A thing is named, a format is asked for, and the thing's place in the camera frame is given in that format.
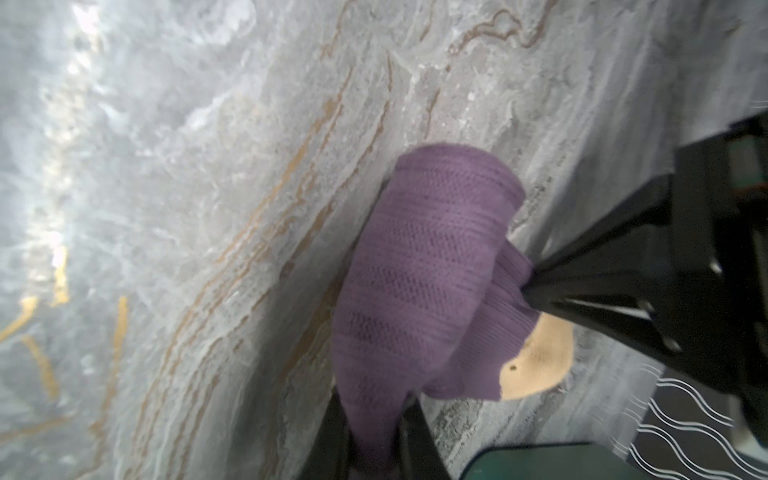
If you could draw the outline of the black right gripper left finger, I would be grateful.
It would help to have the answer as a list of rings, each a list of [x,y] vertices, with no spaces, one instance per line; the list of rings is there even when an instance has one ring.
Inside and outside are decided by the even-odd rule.
[[[347,418],[338,391],[334,389],[298,479],[347,480],[350,445]]]

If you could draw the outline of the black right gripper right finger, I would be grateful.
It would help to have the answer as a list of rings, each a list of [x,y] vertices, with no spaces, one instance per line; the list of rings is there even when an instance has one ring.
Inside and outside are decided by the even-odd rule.
[[[409,398],[398,425],[398,464],[406,480],[450,480],[418,398]]]

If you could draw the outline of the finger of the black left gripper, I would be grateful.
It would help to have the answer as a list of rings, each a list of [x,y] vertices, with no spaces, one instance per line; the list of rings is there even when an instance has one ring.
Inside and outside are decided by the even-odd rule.
[[[537,266],[523,293],[715,390],[741,390],[747,328],[728,281],[706,181],[665,175]]]

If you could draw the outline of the green divided plastic tray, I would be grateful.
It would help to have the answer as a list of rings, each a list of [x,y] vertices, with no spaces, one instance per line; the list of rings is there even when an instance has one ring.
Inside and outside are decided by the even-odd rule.
[[[487,449],[467,465],[461,479],[630,480],[650,476],[598,444],[573,443]]]

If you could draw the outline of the purple striped sock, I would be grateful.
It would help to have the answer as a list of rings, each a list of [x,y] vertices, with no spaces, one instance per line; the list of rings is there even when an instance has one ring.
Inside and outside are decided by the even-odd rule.
[[[572,326],[524,300],[532,264],[506,237],[524,199],[510,168],[473,147],[427,145],[397,161],[332,320],[357,470],[395,470],[410,399],[516,400],[568,374]]]

